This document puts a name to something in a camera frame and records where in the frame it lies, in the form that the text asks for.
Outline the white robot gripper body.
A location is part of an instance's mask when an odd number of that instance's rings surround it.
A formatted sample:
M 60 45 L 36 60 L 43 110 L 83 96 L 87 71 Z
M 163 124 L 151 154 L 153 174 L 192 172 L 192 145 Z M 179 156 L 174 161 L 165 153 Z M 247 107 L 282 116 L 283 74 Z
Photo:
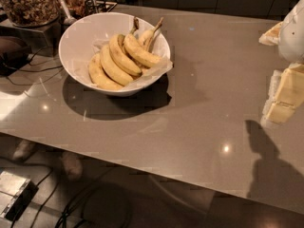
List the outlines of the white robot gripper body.
M 304 62 L 304 0 L 299 0 L 284 18 L 278 51 L 288 62 Z

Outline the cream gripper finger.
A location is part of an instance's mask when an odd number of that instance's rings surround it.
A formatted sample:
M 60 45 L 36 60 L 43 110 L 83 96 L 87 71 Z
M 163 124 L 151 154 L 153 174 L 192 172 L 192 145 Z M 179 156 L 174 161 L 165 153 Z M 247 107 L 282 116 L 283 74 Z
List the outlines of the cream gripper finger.
M 266 46 L 277 46 L 279 42 L 279 33 L 281 31 L 282 22 L 277 23 L 270 29 L 268 29 L 265 33 L 263 33 L 258 41 L 262 45 Z
M 262 124 L 284 124 L 304 103 L 304 65 L 290 64 L 275 70 L 270 81 L 268 100 L 262 110 Z

